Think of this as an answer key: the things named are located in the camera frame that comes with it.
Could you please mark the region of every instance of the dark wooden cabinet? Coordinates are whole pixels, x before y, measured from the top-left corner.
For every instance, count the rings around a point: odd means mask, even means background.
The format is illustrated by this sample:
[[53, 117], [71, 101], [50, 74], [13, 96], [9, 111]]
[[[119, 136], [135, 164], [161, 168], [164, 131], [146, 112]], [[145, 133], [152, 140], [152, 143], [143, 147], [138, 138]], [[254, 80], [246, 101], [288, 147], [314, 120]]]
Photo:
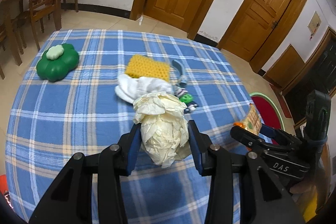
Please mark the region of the dark wooden cabinet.
[[330, 93], [336, 84], [336, 39], [331, 38], [325, 50], [306, 75], [285, 95], [294, 123], [305, 117], [306, 98], [313, 91]]

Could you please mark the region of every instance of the crumpled paper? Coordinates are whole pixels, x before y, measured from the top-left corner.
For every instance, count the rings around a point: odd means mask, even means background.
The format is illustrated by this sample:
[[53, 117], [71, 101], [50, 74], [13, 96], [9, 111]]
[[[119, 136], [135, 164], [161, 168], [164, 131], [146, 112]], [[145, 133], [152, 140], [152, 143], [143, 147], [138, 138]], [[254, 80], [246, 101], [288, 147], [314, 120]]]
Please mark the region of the crumpled paper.
[[133, 102], [133, 121], [141, 123], [142, 148], [156, 165], [167, 168], [191, 154], [185, 103], [166, 92], [148, 93]]

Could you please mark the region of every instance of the small toy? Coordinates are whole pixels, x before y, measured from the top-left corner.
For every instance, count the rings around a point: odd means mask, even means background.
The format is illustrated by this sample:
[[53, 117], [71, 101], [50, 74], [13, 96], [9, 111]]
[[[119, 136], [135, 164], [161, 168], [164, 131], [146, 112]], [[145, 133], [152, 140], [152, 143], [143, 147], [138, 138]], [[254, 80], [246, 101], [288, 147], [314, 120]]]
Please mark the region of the small toy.
[[62, 80], [79, 63], [78, 52], [71, 44], [56, 45], [46, 50], [36, 65], [37, 75], [50, 82]]
[[184, 110], [185, 113], [192, 112], [198, 107], [198, 104], [194, 102], [193, 96], [186, 89], [177, 87], [175, 90], [175, 96], [187, 105], [187, 108]]
[[125, 74], [132, 78], [146, 76], [169, 82], [169, 68], [169, 64], [165, 62], [155, 61], [149, 57], [135, 54], [129, 60]]

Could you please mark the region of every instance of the green toy ball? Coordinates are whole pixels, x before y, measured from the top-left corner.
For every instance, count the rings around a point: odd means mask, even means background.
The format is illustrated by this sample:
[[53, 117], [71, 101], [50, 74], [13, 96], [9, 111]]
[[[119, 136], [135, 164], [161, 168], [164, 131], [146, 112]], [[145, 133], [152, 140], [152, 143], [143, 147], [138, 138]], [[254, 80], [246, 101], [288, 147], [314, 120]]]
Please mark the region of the green toy ball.
[[180, 97], [179, 100], [182, 103], [189, 104], [190, 102], [194, 100], [194, 98], [191, 94], [187, 93], [187, 94], [184, 94], [182, 97]]
[[62, 80], [69, 71], [77, 67], [79, 55], [71, 44], [56, 45], [47, 49], [36, 65], [37, 75], [50, 82]]

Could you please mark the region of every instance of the blue plaid tablecloth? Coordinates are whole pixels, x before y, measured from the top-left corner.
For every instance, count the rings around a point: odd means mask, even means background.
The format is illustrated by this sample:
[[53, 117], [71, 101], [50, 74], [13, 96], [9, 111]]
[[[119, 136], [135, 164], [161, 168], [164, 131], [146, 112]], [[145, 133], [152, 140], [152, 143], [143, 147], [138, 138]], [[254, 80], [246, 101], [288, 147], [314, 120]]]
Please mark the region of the blue plaid tablecloth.
[[[56, 83], [42, 81], [36, 64], [44, 50], [71, 43], [79, 52], [78, 67]], [[6, 172], [12, 205], [25, 220], [69, 158], [91, 155], [116, 143], [130, 131], [134, 110], [114, 92], [117, 76], [134, 54], [155, 60], [179, 60], [189, 79], [187, 89], [199, 107], [194, 119], [199, 131], [231, 152], [246, 148], [230, 137], [234, 121], [252, 102], [223, 54], [194, 41], [150, 33], [109, 30], [56, 31], [33, 60], [18, 89], [10, 113], [6, 142]], [[171, 82], [177, 75], [171, 70]], [[210, 178], [201, 177], [193, 158], [167, 169], [140, 152], [135, 170], [121, 179], [129, 223], [204, 223]], [[98, 223], [97, 178], [93, 180], [92, 218]], [[234, 219], [239, 223], [238, 177], [234, 175]]]

